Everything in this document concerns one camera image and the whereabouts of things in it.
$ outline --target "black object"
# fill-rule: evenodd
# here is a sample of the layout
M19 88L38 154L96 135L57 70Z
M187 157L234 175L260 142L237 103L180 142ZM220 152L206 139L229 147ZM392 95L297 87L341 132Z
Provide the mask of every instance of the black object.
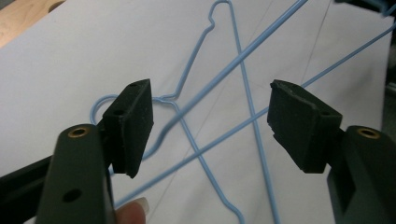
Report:
M374 7L372 4L367 3L367 1L364 0L334 0L335 3L348 3L352 6L355 7L362 7L365 9L369 9L372 10L374 12L381 12L380 9L378 7ZM396 0L384 0L384 1L378 1L378 3L382 3L385 2L388 5L388 9L393 7L393 5L396 4ZM391 16L395 16L396 12L393 12L390 14Z
M341 115L300 86L274 80L268 123L305 173L332 167L336 223L396 223L396 146L367 127L339 129Z
M133 178L152 125L149 79L128 85L97 126L66 129L52 157L0 178L0 223L115 223L107 168Z

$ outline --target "round hole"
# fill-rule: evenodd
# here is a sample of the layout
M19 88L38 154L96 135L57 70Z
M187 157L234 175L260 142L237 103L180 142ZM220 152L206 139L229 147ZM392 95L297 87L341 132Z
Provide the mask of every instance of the round hole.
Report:
M81 190L79 189L72 189L66 192L64 194L64 202L65 203L72 203L73 201L77 200L79 197L81 197Z
M363 137L371 138L371 139L378 139L380 137L378 132L367 128L358 129L358 133Z
M123 113L124 113L123 110L116 110L116 111L114 111L114 115L117 115L117 116L123 115Z
M89 129L86 127L78 127L69 132L68 136L72 138L82 137L88 133Z
M63 2L64 2L64 1L60 1L60 2L57 2L57 3L52 4L52 6L49 7L49 13L50 13L53 9L57 8L58 6L60 6Z

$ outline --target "fingernail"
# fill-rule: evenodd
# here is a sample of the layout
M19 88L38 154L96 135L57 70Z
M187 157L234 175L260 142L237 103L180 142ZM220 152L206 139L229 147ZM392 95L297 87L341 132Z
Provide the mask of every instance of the fingernail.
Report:
M145 211L145 215L149 213L149 202L145 197L134 200L134 203L138 203L140 206L142 206L143 210Z

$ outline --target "white surface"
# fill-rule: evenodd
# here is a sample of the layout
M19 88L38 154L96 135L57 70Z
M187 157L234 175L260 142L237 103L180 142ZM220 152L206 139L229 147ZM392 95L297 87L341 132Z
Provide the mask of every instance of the white surface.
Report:
M0 175L52 153L63 129L89 122L92 103L127 84L151 78L154 96L170 93L201 32L213 1L68 0L0 49ZM293 3L234 1L243 47ZM186 104L236 54L228 7L215 11L207 37L178 102ZM246 60L256 110L268 105L274 79L302 83L391 26L391 19L330 1L309 1ZM389 36L308 89L352 124L379 128ZM148 145L174 115L154 106ZM239 68L186 120L200 147L248 118ZM283 223L333 223L326 175L305 175L273 139L266 117L262 139ZM145 161L137 178L113 178L116 200L192 150L181 128ZM205 154L228 199L247 223L272 223L250 126ZM198 161L142 194L148 223L237 223L221 204Z

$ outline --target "wooden surface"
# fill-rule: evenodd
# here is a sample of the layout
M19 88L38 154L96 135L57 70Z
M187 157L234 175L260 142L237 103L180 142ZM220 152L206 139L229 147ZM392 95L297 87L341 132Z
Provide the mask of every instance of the wooden surface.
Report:
M60 0L17 0L0 10L0 48L20 35Z

